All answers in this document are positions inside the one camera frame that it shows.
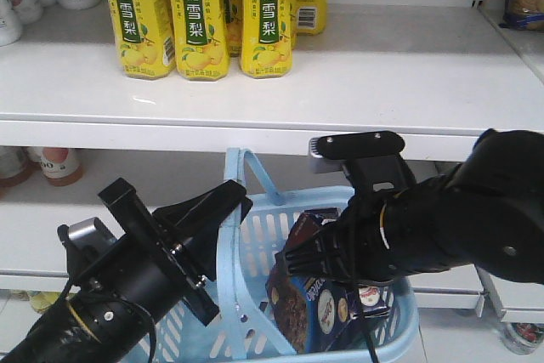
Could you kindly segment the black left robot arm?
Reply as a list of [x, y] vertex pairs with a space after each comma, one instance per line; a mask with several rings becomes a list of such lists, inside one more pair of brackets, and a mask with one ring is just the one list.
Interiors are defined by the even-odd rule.
[[58, 228], [65, 288], [7, 362], [117, 362], [141, 339], [155, 342], [156, 324], [178, 304], [205, 325], [218, 315], [205, 284], [217, 278], [223, 221], [252, 207], [243, 185], [228, 180], [154, 211], [125, 179], [99, 198], [123, 235], [113, 236], [98, 218]]

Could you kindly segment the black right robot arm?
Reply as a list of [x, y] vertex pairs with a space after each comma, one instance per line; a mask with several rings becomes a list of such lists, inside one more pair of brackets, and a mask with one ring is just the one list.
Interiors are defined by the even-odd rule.
[[319, 169], [344, 172], [341, 215], [276, 256], [289, 276], [388, 286], [473, 264], [507, 281], [543, 281], [543, 136], [489, 129], [466, 161], [417, 182], [391, 131], [314, 138]]

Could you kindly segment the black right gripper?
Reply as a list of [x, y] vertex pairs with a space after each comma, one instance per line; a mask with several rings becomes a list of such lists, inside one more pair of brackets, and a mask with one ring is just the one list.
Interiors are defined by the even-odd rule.
[[385, 203], [382, 192], [354, 194], [336, 220], [287, 243], [276, 254], [276, 265], [288, 276], [387, 286], [387, 246], [380, 224]]

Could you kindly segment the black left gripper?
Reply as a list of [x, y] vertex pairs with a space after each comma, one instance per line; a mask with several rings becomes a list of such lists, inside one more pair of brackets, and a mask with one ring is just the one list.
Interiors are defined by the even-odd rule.
[[99, 199], [135, 245], [167, 277], [176, 297], [205, 326], [218, 306], [205, 289], [217, 279], [218, 233], [223, 222], [241, 207], [252, 208], [246, 188], [228, 180], [197, 197], [149, 212], [136, 189], [119, 178], [99, 193]]

